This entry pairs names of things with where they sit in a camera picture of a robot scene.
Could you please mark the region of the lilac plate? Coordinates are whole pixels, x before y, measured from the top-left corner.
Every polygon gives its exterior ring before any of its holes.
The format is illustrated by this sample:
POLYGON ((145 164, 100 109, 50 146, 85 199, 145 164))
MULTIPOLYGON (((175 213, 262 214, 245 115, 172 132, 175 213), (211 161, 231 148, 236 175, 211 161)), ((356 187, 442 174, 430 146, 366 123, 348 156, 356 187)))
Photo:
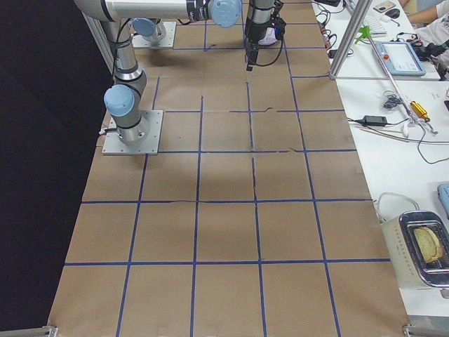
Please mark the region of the lilac plate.
POLYGON ((260 46, 271 46, 278 42, 279 40, 276 38, 276 30, 274 28, 267 28, 266 34, 263 39, 258 41, 260 46))

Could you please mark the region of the black computer mouse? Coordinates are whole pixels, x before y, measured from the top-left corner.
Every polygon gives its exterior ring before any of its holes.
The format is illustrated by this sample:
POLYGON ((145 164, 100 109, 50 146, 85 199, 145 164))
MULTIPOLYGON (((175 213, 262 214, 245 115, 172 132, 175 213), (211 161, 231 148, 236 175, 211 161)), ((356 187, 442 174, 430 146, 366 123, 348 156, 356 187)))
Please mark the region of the black computer mouse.
POLYGON ((401 11, 400 11, 399 9, 397 9, 397 8, 392 8, 392 9, 386 11, 384 14, 385 14, 388 18, 391 18, 391 19, 397 19, 397 18, 400 16, 401 11))

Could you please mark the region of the black power adapter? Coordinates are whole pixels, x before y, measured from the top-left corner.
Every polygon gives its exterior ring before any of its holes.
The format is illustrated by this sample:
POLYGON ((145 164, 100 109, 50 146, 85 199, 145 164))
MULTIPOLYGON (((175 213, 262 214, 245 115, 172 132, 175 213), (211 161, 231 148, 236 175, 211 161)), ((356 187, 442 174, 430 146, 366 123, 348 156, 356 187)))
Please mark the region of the black power adapter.
POLYGON ((366 115, 362 119, 362 124, 365 126, 379 126, 383 127, 388 124, 387 118, 383 116, 366 115))

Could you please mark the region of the blue teach pendant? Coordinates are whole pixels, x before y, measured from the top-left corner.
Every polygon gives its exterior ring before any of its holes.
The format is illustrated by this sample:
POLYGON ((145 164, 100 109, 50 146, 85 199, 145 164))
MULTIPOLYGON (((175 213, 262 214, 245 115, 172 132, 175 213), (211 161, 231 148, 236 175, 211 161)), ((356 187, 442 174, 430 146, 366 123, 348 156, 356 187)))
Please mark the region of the blue teach pendant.
POLYGON ((426 74, 421 61, 408 42, 379 41, 375 42, 375 50, 394 76, 422 77, 426 74))

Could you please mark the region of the brown paper table cover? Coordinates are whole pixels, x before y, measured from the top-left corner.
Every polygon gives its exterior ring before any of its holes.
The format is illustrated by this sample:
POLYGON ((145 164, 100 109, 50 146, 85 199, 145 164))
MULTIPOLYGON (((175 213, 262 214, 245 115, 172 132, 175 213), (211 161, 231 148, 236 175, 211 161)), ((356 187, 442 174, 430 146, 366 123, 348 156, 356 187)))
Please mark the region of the brown paper table cover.
POLYGON ((49 315, 60 336, 400 336, 406 312, 309 1, 136 53, 159 153, 100 147, 49 315))

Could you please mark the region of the yellow tool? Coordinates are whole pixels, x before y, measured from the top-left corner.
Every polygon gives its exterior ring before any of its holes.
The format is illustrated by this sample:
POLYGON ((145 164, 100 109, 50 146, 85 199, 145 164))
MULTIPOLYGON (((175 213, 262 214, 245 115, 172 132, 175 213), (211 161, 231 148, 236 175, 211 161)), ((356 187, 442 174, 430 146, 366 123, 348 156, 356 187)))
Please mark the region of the yellow tool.
POLYGON ((419 104, 416 101, 411 101, 410 107, 411 107, 412 111, 417 115, 417 117, 424 120, 425 122, 430 121, 427 111, 423 108, 423 106, 421 106, 421 104, 419 104))

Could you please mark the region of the toast slice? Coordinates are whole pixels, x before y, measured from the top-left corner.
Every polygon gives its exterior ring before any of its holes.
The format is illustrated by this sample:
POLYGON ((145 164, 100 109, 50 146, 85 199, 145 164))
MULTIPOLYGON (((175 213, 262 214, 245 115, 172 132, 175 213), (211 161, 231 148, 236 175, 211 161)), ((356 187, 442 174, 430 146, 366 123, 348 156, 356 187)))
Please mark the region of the toast slice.
POLYGON ((428 227, 413 230, 425 263, 433 263, 443 256, 443 248, 435 233, 428 227))

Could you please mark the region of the aluminium frame post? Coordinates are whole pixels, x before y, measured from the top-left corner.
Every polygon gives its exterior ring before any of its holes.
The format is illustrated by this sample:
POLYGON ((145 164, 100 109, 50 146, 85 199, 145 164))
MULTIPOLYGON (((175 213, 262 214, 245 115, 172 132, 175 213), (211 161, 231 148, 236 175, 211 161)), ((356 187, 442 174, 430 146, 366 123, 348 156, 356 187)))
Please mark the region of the aluminium frame post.
POLYGON ((347 58, 349 49, 352 47, 354 37, 362 25, 363 19, 366 16, 371 3, 371 0, 358 1, 353 15, 349 20, 349 24, 343 34, 337 53, 333 58, 332 65, 330 66, 329 77, 331 79, 337 78, 347 58))

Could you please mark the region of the green-handled reacher stick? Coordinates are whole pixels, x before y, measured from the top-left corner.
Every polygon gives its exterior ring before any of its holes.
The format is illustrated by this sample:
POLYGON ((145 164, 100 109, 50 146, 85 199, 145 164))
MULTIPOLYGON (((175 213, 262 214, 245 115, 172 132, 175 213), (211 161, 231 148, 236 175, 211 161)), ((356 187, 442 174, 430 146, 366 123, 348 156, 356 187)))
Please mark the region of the green-handled reacher stick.
POLYGON ((375 50, 375 42, 378 42, 378 41, 373 40, 373 38, 371 37, 369 26, 362 26, 358 30, 358 32, 360 34, 356 38, 356 43, 361 40, 366 40, 371 45, 373 52, 375 54, 375 57, 377 58, 377 61, 379 62, 382 70, 384 71, 388 80, 390 81, 391 85, 393 86, 393 89, 394 89, 396 95, 398 96, 398 99, 400 100, 400 104, 403 106, 403 108, 406 111, 406 114, 408 116, 408 124, 410 126, 420 126, 424 130, 424 134, 426 134, 426 132, 429 131, 431 134, 436 135, 438 132, 435 131, 434 128, 431 126, 430 121, 425 122, 424 120, 417 117, 417 115, 412 111, 412 109, 410 107, 410 102, 414 101, 414 100, 408 100, 405 98, 405 96, 403 95, 403 92, 401 91, 401 89, 398 87, 398 84, 396 83, 395 77, 397 77, 397 76, 392 75, 389 72, 389 70, 386 68, 384 63, 380 60, 380 55, 375 50))

